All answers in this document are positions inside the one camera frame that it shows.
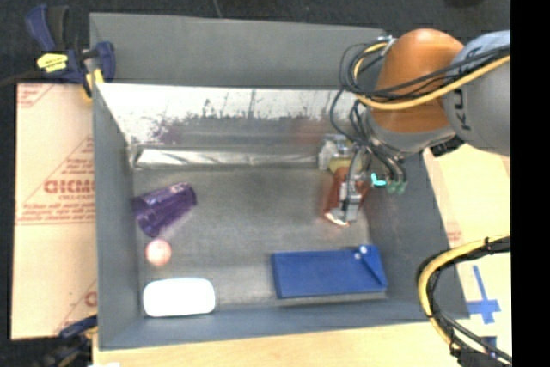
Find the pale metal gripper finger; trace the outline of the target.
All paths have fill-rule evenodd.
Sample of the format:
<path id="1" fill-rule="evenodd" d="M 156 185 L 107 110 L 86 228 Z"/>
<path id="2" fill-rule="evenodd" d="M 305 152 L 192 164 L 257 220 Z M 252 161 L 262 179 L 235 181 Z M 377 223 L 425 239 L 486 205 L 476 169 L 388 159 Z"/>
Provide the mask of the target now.
<path id="1" fill-rule="evenodd" d="M 348 184 L 343 182 L 339 190 L 339 208 L 340 215 L 339 220 L 341 223 L 348 223 L 347 210 L 348 210 Z"/>
<path id="2" fill-rule="evenodd" d="M 352 183 L 349 189 L 349 222 L 354 223 L 358 220 L 358 212 L 361 204 L 361 193 L 357 190 L 355 183 Z"/>

